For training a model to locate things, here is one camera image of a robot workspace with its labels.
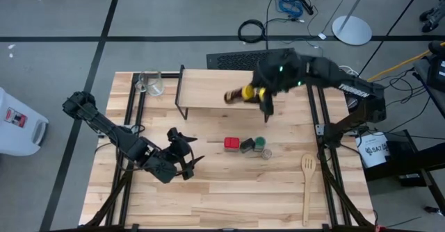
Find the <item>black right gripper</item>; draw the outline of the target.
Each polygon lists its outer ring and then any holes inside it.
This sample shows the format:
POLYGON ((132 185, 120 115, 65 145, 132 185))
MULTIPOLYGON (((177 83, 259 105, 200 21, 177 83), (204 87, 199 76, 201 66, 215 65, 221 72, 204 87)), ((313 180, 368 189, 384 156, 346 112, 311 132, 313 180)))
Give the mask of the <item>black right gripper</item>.
POLYGON ((273 82, 268 79, 259 68, 256 68, 253 71, 252 86, 256 90, 255 97, 242 98, 242 102, 259 104, 259 109, 264 115, 273 115, 273 95, 275 94, 275 85, 273 82))

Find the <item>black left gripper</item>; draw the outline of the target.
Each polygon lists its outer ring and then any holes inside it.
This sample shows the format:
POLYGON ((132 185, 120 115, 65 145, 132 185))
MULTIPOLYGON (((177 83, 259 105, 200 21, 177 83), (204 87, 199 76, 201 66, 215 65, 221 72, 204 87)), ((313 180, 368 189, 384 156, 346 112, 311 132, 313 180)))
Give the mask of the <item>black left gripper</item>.
POLYGON ((200 156, 194 158, 194 153, 189 145, 190 142, 194 142, 197 138, 187 137, 179 132, 176 128, 171 128, 167 132, 168 141, 170 146, 167 148, 167 159, 172 164, 179 163, 181 165, 181 174, 183 180, 189 180, 194 176, 194 166, 204 158, 200 156))

